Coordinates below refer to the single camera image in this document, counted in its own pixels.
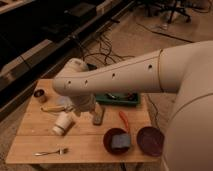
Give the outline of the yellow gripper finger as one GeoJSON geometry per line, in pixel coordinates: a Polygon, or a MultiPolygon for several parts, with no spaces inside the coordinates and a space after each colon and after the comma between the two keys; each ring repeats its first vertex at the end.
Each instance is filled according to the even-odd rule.
{"type": "Polygon", "coordinates": [[[98,103],[96,103],[95,108],[92,110],[93,116],[100,117],[102,115],[102,113],[103,113],[102,107],[98,103]]]}

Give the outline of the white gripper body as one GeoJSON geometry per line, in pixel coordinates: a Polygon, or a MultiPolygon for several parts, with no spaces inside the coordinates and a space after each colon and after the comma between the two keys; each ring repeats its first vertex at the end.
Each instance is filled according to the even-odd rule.
{"type": "Polygon", "coordinates": [[[80,116],[82,112],[90,112],[95,109],[96,100],[94,95],[71,97],[70,100],[77,116],[80,116]]]}

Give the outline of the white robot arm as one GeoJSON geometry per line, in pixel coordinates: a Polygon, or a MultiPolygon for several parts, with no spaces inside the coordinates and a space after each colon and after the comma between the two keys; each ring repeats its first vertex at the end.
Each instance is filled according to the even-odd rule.
{"type": "Polygon", "coordinates": [[[93,71],[71,59],[53,89],[72,99],[92,93],[175,93],[165,132],[165,171],[213,171],[213,40],[159,49],[93,71]]]}

